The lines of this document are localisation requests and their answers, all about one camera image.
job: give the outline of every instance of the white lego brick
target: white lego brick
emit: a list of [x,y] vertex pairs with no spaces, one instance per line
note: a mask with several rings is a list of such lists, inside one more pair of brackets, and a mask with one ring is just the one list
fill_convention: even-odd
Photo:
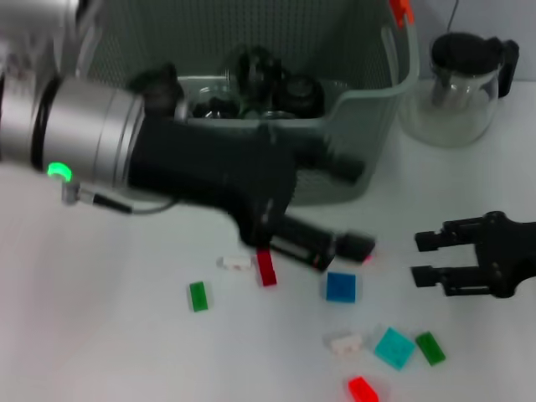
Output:
[[333,339],[329,347],[337,356],[348,356],[357,353],[363,346],[363,338],[360,335],[350,335],[344,338]]
[[218,265],[231,271],[251,271],[254,267],[251,257],[222,257]]

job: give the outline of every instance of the lego brick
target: lego brick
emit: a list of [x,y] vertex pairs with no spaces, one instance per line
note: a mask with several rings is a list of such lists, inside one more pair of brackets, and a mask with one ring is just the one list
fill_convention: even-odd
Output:
[[356,276],[329,272],[327,274],[326,299],[330,302],[355,303]]
[[196,282],[190,285],[190,297],[192,298],[192,307],[195,312],[209,309],[203,282]]
[[271,261],[269,250],[257,250],[257,261],[259,262],[260,278],[262,286],[277,285],[276,271]]
[[250,271],[253,269],[253,260],[251,257],[223,257],[218,265],[226,270]]
[[343,338],[333,339],[329,347],[337,356],[348,356],[357,353],[363,346],[363,339],[360,335],[350,335]]
[[422,333],[415,340],[430,366],[435,366],[446,360],[445,354],[435,340],[430,332]]
[[393,328],[379,341],[374,354],[397,370],[404,368],[415,351],[415,344]]
[[351,380],[348,389],[356,402],[379,402],[378,394],[363,377]]

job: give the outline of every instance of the blue lego brick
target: blue lego brick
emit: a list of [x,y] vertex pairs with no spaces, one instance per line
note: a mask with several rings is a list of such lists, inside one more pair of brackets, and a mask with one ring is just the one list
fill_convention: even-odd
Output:
[[350,274],[327,274],[326,299],[330,302],[355,303],[356,277]]
[[397,370],[404,368],[415,351],[415,344],[393,328],[379,341],[374,354]]

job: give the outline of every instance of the wall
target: wall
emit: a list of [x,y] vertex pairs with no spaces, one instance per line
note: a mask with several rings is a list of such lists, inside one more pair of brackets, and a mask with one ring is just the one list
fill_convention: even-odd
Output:
[[[455,0],[412,0],[424,77],[430,76],[430,43],[446,31],[454,4]],[[452,30],[514,39],[521,48],[516,79],[536,80],[536,1],[460,0]]]

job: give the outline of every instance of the black teapot handle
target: black teapot handle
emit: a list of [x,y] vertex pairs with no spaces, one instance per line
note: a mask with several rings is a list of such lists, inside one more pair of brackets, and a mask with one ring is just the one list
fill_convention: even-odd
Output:
[[519,45],[513,40],[507,40],[504,46],[504,65],[499,73],[499,98],[508,95],[512,87],[513,76],[519,60]]

